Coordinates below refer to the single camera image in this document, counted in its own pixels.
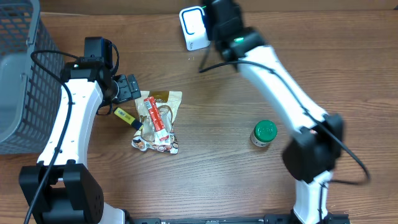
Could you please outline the yellow highlighter marker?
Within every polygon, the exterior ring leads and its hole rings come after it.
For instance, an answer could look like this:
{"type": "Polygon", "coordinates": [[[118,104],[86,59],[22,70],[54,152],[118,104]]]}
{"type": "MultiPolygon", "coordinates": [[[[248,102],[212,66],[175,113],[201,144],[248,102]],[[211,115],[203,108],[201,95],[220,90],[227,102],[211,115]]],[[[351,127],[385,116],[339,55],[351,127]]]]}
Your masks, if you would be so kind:
{"type": "Polygon", "coordinates": [[[143,127],[143,124],[139,120],[119,107],[114,110],[114,114],[136,130],[141,130],[143,127]]]}

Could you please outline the brown snack bag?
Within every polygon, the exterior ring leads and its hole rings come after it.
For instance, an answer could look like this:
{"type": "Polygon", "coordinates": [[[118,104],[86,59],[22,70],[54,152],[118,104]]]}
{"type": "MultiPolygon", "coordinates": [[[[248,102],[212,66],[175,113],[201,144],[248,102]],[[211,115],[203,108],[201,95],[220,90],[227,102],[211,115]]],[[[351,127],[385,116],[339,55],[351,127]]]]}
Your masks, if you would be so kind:
{"type": "Polygon", "coordinates": [[[135,100],[135,105],[142,128],[134,134],[131,146],[143,152],[150,149],[177,154],[178,141],[174,133],[174,122],[181,102],[181,91],[141,91],[141,97],[135,100]],[[155,104],[159,113],[163,132],[168,134],[166,140],[157,136],[157,123],[152,120],[149,112],[150,103],[155,104]]]}

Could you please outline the red chocolate bar wrapper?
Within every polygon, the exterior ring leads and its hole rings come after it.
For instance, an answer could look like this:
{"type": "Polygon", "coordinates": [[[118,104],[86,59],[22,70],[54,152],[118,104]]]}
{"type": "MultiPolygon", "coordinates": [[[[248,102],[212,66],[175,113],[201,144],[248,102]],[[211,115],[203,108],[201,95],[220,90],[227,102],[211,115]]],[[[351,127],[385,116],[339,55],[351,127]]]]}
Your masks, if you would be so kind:
{"type": "Polygon", "coordinates": [[[164,122],[162,121],[162,118],[160,116],[159,110],[156,106],[156,102],[153,96],[150,96],[146,99],[144,99],[144,104],[147,107],[147,110],[149,112],[150,118],[153,122],[154,128],[155,128],[155,142],[157,144],[168,144],[169,140],[169,134],[166,131],[164,122]]]}

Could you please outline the green lid jar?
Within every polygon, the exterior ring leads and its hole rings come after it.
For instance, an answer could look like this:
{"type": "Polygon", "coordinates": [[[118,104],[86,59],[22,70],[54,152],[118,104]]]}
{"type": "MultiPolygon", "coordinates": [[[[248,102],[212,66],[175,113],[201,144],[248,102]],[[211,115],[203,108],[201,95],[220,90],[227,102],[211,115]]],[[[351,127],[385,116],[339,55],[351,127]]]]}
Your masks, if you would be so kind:
{"type": "Polygon", "coordinates": [[[267,147],[276,136],[277,126],[270,120],[262,120],[255,125],[250,139],[257,147],[267,147]]]}

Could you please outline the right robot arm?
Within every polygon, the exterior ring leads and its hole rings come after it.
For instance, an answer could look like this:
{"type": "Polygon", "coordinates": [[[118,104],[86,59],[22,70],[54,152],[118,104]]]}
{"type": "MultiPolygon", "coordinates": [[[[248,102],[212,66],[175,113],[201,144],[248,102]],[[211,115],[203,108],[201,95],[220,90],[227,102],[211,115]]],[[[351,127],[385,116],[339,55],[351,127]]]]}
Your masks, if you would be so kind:
{"type": "Polygon", "coordinates": [[[208,37],[225,64],[233,65],[264,95],[291,136],[282,160],[295,179],[295,205],[289,214],[265,215],[264,223],[349,223],[347,215],[334,215],[326,208],[329,182],[341,156],[342,118],[328,115],[308,97],[274,48],[256,29],[244,25],[237,3],[202,3],[208,37]]]}

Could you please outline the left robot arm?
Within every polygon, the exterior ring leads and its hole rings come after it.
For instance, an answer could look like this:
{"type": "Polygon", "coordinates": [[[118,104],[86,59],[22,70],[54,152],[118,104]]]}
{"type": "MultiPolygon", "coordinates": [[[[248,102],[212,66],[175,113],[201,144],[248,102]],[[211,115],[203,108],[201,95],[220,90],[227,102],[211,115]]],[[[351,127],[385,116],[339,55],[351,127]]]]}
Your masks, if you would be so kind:
{"type": "Polygon", "coordinates": [[[61,101],[54,126],[36,165],[22,167],[19,185],[29,205],[25,223],[133,223],[125,209],[104,201],[103,190],[87,168],[93,121],[104,106],[134,99],[129,80],[117,75],[119,52],[103,37],[87,37],[84,55],[72,56],[59,74],[37,56],[34,65],[61,85],[61,101]]]}

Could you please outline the white barcode scanner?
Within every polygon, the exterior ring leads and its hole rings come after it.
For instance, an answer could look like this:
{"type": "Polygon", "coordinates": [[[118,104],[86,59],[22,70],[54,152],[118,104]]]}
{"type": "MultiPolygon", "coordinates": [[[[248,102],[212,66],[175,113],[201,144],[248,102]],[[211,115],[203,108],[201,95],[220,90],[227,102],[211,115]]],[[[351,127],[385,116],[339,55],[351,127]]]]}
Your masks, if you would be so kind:
{"type": "Polygon", "coordinates": [[[210,45],[205,23],[203,22],[204,16],[204,8],[200,6],[188,7],[182,9],[179,13],[182,32],[188,51],[203,49],[210,45]]]}

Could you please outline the grey plastic mesh basket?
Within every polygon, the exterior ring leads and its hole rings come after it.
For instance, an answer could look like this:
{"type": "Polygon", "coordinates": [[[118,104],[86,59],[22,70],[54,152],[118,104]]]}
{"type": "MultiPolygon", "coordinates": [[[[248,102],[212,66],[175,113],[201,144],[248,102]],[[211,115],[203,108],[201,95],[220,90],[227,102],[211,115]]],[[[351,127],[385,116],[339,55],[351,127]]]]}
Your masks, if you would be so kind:
{"type": "Polygon", "coordinates": [[[40,18],[40,3],[1,0],[1,154],[38,153],[44,149],[57,115],[61,86],[32,61],[54,74],[64,65],[40,18]]]}

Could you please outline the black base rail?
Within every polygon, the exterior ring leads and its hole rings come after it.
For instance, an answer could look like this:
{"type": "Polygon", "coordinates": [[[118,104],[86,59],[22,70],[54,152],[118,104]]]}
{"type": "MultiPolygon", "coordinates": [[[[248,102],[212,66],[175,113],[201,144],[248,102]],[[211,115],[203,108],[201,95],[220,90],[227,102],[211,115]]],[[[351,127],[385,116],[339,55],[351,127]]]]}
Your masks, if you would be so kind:
{"type": "Polygon", "coordinates": [[[291,214],[265,215],[264,217],[235,217],[235,218],[129,218],[130,224],[288,224],[300,223],[299,219],[291,214]]]}

